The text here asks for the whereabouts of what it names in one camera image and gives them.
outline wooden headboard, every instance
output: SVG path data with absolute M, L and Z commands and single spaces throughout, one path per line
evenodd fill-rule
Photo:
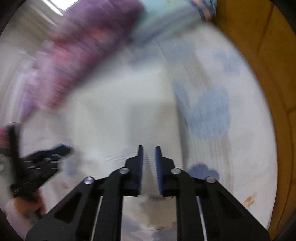
M 218 0 L 214 23 L 253 69 L 274 121 L 278 186 L 269 227 L 273 239 L 296 208 L 296 35 L 270 0 Z

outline mattress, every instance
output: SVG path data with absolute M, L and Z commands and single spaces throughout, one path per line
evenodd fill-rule
M 214 176 L 269 226 L 277 187 L 270 110 L 244 57 L 211 23 L 173 39 L 123 46 L 62 109 L 39 111 L 23 127 L 23 155 L 59 143 L 77 150 L 79 161 L 64 164 L 43 187 L 48 209 L 83 177 L 108 175 L 146 144 L 145 193 L 138 201 L 125 198 L 123 240 L 176 238 L 174 200 L 157 191 L 151 153 L 158 144 L 192 176 Z M 69 174 L 73 166 L 77 172 Z

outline pink object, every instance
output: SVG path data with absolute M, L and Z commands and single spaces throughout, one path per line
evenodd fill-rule
M 6 128 L 0 128 L 0 148 L 9 149 L 9 136 Z
M 28 74 L 22 121 L 37 108 L 58 107 L 67 92 L 130 33 L 138 0 L 80 0 L 43 43 Z

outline human hand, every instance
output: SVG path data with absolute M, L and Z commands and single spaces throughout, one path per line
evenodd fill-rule
M 36 201 L 28 201 L 24 198 L 17 197 L 14 199 L 15 209 L 23 216 L 27 216 L 29 212 L 39 210 L 41 216 L 45 214 L 44 203 L 40 191 L 35 192 Z

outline light blue fabric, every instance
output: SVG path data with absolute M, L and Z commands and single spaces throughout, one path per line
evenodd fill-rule
M 191 0 L 142 0 L 145 13 L 131 33 L 131 40 L 143 45 L 154 39 L 163 39 L 185 30 L 193 22 L 205 20 L 203 9 L 211 17 L 216 14 L 216 0 L 203 0 L 197 6 Z

